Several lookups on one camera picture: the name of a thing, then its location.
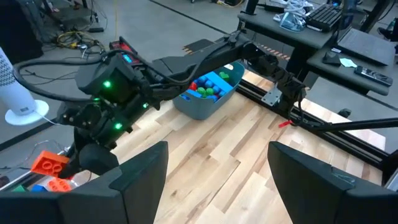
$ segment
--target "wooden table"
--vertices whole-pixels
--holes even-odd
[[[266,90],[272,86],[251,72],[244,79]],[[302,104],[326,121],[347,121],[311,101]],[[169,142],[167,180],[156,223],[291,223],[271,176],[269,141],[381,183],[379,170],[302,128],[278,128],[284,121],[238,93],[204,121],[192,120],[168,101],[160,111],[148,111],[131,134],[118,140],[113,152],[122,163],[160,140]],[[385,137],[380,134],[370,130],[352,134],[384,149]]]

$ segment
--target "white tower fan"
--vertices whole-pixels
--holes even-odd
[[[0,47],[0,99],[9,108],[6,121],[22,126],[42,119],[49,112],[49,105],[42,100],[34,100],[29,91],[17,82],[14,67]]]

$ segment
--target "red toy block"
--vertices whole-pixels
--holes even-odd
[[[190,90],[193,90],[193,91],[196,91],[197,90],[197,88],[198,88],[198,85],[196,84],[196,83],[191,83],[191,85],[189,86],[189,89]]]
[[[47,188],[53,192],[68,192],[72,190],[72,187],[68,184],[66,180],[59,178],[53,178],[47,184]]]
[[[65,156],[60,156],[53,152],[42,151],[42,153],[40,153],[33,163],[30,171],[38,174],[58,177],[58,174],[66,166],[68,161],[69,158]]]

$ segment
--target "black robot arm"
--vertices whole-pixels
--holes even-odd
[[[16,67],[16,79],[28,90],[55,100],[62,100],[58,122],[74,126],[74,140],[67,156],[67,166],[59,177],[67,178],[82,170],[101,175],[118,166],[110,150],[116,140],[151,107],[171,100],[186,91],[194,79],[235,60],[245,59],[255,71],[271,77],[291,106],[305,96],[304,85],[293,74],[277,66],[277,59],[240,32],[226,35],[219,42],[184,57],[165,57],[146,62],[136,52],[112,50],[79,68],[75,77],[78,88],[90,99],[71,99],[37,89],[27,83],[19,71],[33,60]],[[52,64],[74,65],[74,62]]]

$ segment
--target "gray plastic bin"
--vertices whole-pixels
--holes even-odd
[[[238,87],[239,82],[241,81],[244,74],[244,67],[238,62],[230,63],[233,66],[233,69],[230,70],[226,67],[221,67],[214,70],[215,73],[219,74],[220,72],[225,72],[229,75],[229,84],[233,86],[233,89],[229,91],[225,96],[218,99],[216,102],[213,99],[207,98],[198,98],[185,92],[180,96],[173,99],[174,106],[181,112],[185,113],[189,117],[198,120],[207,119],[210,115],[212,115],[218,108],[220,108],[232,94],[235,92]]]

